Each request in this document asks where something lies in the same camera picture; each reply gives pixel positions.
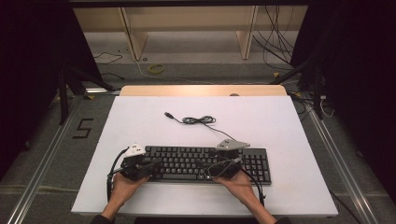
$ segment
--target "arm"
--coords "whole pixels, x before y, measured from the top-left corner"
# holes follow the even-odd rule
[[[120,173],[114,175],[114,187],[113,192],[110,196],[110,201],[102,212],[102,217],[105,217],[109,222],[114,219],[114,216],[119,212],[120,208],[128,201],[136,192],[136,190],[149,180],[146,176],[136,181],[132,181],[125,178]],[[102,219],[101,217],[96,217],[91,223],[95,222],[96,219]]]
[[[251,214],[259,221],[260,224],[274,224],[276,219],[265,209],[257,199],[250,185],[247,175],[239,171],[233,178],[226,179],[222,177],[213,178],[227,188],[231,194],[244,204]]]

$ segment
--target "black keyboard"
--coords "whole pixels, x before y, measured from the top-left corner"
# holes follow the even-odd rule
[[[161,168],[152,175],[149,182],[193,182],[214,183],[206,169],[199,168],[197,160],[216,163],[209,156],[213,147],[158,147],[147,146],[145,161],[162,159]],[[238,149],[242,164],[256,181],[262,185],[271,184],[271,175],[265,148]]]

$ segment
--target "gray carpet floor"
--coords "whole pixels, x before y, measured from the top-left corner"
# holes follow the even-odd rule
[[[141,64],[143,77],[134,64],[99,64],[104,80],[115,87],[125,85],[173,85],[173,84],[200,84],[210,82],[215,84],[243,84],[243,83],[268,83],[274,80],[273,73],[286,70],[271,68],[265,64],[164,64],[165,70],[160,75],[148,73],[148,64]],[[285,83],[287,91],[297,91],[294,77]],[[96,87],[85,83],[87,88]],[[86,98],[77,108],[72,123],[67,130],[61,147],[59,148],[46,176],[42,182],[35,199],[28,210],[23,223],[89,223],[91,217],[83,217],[70,212],[72,204],[77,197],[78,189],[88,169],[95,151],[96,144],[106,123],[108,112],[114,101],[115,95],[93,94]],[[302,105],[295,103],[296,113],[302,112]],[[332,160],[315,128],[307,111],[300,115],[302,125],[308,141],[317,159],[320,171],[325,182],[357,216],[359,215],[347,190],[337,173]],[[82,119],[92,119],[84,122],[85,127],[91,128],[88,138],[76,139],[81,136],[78,125]],[[44,156],[50,141],[58,129],[60,120],[60,103],[54,99],[52,107],[41,120],[30,142],[30,149],[21,152],[15,160],[7,175],[0,183],[0,223],[6,223],[14,205],[21,197],[24,187],[28,185],[35,169]],[[334,142],[339,147],[344,159],[347,161],[353,175],[359,182],[364,194],[368,198],[379,223],[394,223],[396,220],[396,206],[383,190],[375,178],[375,174],[365,162],[364,158],[356,154],[356,147],[351,141],[350,134],[342,121],[333,116],[324,119],[330,130]],[[355,223],[348,211],[334,199],[340,214],[332,218],[293,217],[293,223]],[[120,217],[117,223],[134,223],[132,217]]]

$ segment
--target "floor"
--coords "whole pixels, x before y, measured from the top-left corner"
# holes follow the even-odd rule
[[[296,36],[296,32],[287,33],[287,39],[292,45]],[[104,73],[105,82],[117,86],[191,84],[192,81],[215,84],[268,83],[274,80],[276,74],[284,74],[288,71],[286,69],[290,68],[270,53],[263,54],[262,48],[255,41],[252,42],[249,59],[242,60],[236,35],[233,32],[151,33],[148,36],[142,59],[138,62],[140,68],[131,60],[131,52],[127,48],[123,34],[86,34],[86,37],[93,56],[97,56],[95,60],[100,71]],[[150,74],[148,66],[154,63],[162,64],[165,68],[164,72],[160,75]],[[284,83],[286,90],[297,91],[295,87],[297,80],[298,76],[286,81]],[[86,85],[88,88],[95,87],[91,83],[86,83]],[[27,204],[28,209],[21,218],[22,223],[90,222],[91,217],[72,214],[70,210],[90,164],[115,95],[91,93],[90,96],[81,99],[80,102],[76,98],[70,99],[72,108],[75,108],[74,118],[70,121],[63,140],[49,162],[48,169],[44,171],[42,182],[38,185],[32,201]],[[332,136],[334,145],[342,155],[356,185],[375,216],[373,222],[365,222],[366,218],[360,216],[360,209],[351,197],[347,182],[340,175],[337,164],[331,159],[327,146],[322,140],[323,136],[318,133],[315,115],[311,113],[309,107],[304,108],[298,102],[295,102],[295,107],[296,112],[301,113],[299,116],[302,125],[328,188],[352,210],[362,223],[394,223],[395,204],[376,180],[364,158],[357,153],[358,149],[351,141],[342,121],[335,114],[331,118],[324,117],[319,124],[326,127]],[[326,110],[330,115],[331,107]],[[40,167],[41,160],[48,156],[48,149],[53,144],[52,137],[60,128],[59,114],[59,100],[54,99],[52,107],[30,140],[30,149],[20,154],[1,181],[0,223],[8,221],[15,205],[31,183],[37,167]],[[89,138],[77,140],[73,136],[81,135],[78,131],[81,119],[92,119],[86,123],[92,131]],[[342,203],[335,198],[334,203],[339,208],[340,215],[337,217],[293,217],[292,221],[293,223],[357,223]],[[134,219],[119,217],[117,222],[133,223]]]

